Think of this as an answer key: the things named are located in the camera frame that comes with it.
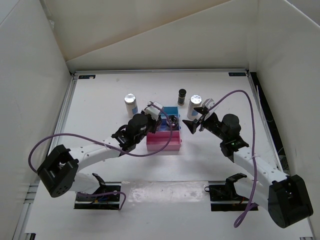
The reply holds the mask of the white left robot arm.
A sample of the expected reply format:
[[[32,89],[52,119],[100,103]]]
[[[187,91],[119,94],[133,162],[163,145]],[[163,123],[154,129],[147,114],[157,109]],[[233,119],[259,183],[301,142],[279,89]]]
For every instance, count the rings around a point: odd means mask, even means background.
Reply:
[[[82,170],[107,159],[133,156],[132,151],[137,144],[147,134],[154,134],[161,122],[161,111],[148,106],[103,141],[91,139],[89,145],[74,148],[63,144],[56,146],[36,173],[52,198],[72,191],[87,193],[93,200],[100,200],[105,194],[102,179],[97,174],[85,174]]]

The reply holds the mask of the silver-lid salt bottle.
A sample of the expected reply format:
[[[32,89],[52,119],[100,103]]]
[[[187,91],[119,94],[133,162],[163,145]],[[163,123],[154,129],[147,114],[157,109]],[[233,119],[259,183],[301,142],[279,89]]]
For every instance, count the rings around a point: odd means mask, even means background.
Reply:
[[[124,97],[124,102],[125,102],[127,113],[129,117],[132,118],[135,114],[138,113],[136,96],[132,93],[129,93]]]
[[[187,110],[187,118],[189,120],[194,120],[197,118],[198,112],[195,108],[200,107],[202,104],[202,98],[199,95],[192,95],[189,100],[188,110]]]

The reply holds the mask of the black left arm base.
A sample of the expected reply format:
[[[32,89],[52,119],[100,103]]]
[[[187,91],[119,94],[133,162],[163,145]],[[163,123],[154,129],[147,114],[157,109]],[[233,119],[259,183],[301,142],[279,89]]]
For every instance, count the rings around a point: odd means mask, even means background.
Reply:
[[[127,200],[121,191],[120,182],[105,182],[98,174],[92,174],[98,183],[93,193],[77,192],[74,202],[75,210],[116,210],[120,211]]]

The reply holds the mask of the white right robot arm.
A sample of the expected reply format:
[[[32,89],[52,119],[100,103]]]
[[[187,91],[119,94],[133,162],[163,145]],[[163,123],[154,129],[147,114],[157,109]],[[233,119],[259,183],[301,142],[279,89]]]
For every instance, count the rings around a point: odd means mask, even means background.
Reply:
[[[305,181],[297,174],[287,175],[254,154],[252,147],[240,136],[241,126],[236,115],[226,114],[219,120],[206,107],[196,110],[201,114],[199,119],[183,121],[190,132],[194,134],[206,129],[214,134],[221,139],[223,155],[253,176],[249,179],[246,174],[237,173],[228,177],[224,186],[211,190],[218,200],[250,199],[254,206],[266,209],[281,228],[313,215]]]

